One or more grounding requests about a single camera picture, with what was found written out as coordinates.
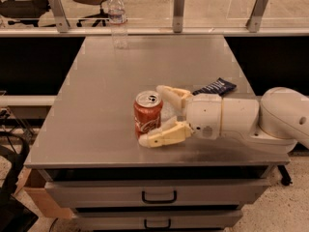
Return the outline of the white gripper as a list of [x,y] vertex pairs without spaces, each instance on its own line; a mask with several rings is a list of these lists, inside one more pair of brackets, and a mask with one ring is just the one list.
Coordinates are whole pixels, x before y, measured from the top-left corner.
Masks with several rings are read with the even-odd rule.
[[185,107],[185,121],[174,116],[160,128],[142,134],[138,142],[147,148],[178,144],[194,134],[197,138],[214,140],[220,134],[222,98],[216,94],[193,96],[190,91],[166,85],[158,85],[156,91],[177,109]]

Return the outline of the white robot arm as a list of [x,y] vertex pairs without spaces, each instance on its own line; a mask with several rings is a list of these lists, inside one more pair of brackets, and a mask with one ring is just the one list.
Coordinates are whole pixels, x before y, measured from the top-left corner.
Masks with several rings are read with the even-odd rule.
[[228,138],[249,148],[281,154],[291,152],[296,144],[309,148],[309,99],[295,90],[275,87],[258,100],[193,95],[164,85],[156,90],[184,119],[173,117],[141,135],[138,142],[143,147],[173,145],[195,136]]

